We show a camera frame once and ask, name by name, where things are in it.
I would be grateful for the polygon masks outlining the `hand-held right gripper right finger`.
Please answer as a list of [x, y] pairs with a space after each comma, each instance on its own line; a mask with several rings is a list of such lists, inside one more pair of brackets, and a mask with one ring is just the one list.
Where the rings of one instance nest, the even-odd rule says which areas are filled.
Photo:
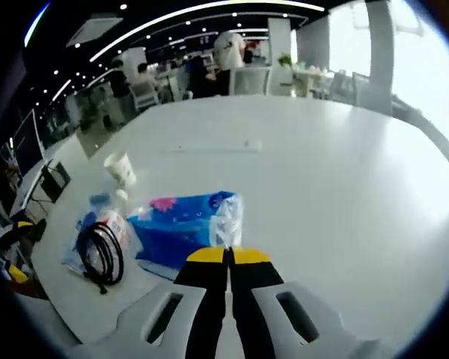
[[343, 330], [335, 310], [284, 281], [261, 251], [231, 248], [230, 281], [246, 358], [324, 358], [325, 339]]

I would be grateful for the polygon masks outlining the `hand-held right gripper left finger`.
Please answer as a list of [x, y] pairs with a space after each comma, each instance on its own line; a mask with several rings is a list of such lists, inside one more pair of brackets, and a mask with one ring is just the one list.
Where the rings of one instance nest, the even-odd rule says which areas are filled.
[[118, 317], [125, 358], [214, 358], [225, 316], [231, 250], [191, 254], [172, 283], [155, 286]]

